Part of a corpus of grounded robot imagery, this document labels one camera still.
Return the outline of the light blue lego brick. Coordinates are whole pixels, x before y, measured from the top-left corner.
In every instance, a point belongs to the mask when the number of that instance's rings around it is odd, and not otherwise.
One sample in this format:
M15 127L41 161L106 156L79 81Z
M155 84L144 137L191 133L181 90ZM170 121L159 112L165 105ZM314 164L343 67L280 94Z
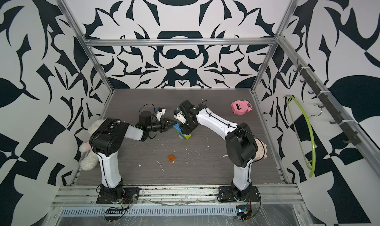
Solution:
M173 128L174 128L176 131L181 132L181 128L180 128L179 124L174 125Z

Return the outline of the orange lego brick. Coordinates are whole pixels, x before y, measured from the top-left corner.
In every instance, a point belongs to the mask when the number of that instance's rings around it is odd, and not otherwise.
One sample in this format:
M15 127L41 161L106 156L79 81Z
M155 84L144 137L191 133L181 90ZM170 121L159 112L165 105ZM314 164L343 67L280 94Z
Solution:
M169 155L169 156L168 156L168 159L169 159L170 162L174 162L176 158L175 158L175 156L172 154L172 155Z

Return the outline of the lime green long lego brick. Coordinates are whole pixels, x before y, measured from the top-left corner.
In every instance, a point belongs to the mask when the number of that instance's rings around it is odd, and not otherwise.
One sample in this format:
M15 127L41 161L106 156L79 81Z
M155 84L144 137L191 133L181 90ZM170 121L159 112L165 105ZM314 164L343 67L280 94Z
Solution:
M182 137L182 138L185 138L185 137L186 137L186 135L183 134L181 131L176 131L176 132L177 132L177 134L178 134L180 137Z

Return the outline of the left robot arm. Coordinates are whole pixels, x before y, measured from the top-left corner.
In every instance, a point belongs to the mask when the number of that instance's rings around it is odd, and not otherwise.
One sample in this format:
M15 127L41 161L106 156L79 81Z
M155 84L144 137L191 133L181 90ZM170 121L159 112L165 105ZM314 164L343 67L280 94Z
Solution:
M133 126L119 119L107 118L90 137L90 147L99 159L102 183L100 195L113 200L123 196L123 182L118 167L118 151L124 139L144 142L151 132L167 132L177 124L169 118Z

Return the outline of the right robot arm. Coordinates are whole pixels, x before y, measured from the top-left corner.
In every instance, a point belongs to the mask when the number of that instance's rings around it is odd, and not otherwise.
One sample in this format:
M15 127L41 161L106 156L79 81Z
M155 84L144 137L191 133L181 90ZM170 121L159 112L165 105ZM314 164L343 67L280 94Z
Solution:
M249 194L258 195L253 189L251 168L253 163L267 157L267 148L258 139L246 123L236 124L213 113L206 105L193 105L190 101L182 102L174 112L176 120L180 122L183 134L189 135L199 125L214 131L225 140L227 156L234 165L234 177L231 184L231 198L220 192L221 202L238 200L244 201Z

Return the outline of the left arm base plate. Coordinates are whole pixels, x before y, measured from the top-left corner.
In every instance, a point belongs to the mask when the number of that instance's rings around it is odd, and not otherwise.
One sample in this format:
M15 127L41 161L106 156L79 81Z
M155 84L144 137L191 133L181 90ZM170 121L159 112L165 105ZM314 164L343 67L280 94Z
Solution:
M139 198L139 187L118 187L115 189L100 185L97 204L129 204L134 203Z

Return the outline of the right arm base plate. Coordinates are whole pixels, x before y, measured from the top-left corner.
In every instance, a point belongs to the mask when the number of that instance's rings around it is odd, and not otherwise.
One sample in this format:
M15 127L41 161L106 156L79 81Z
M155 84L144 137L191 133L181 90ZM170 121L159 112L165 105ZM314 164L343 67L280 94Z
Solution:
M249 185L245 190L239 190L235 186L218 187L217 200L221 203L230 202L260 202L261 195L256 186Z

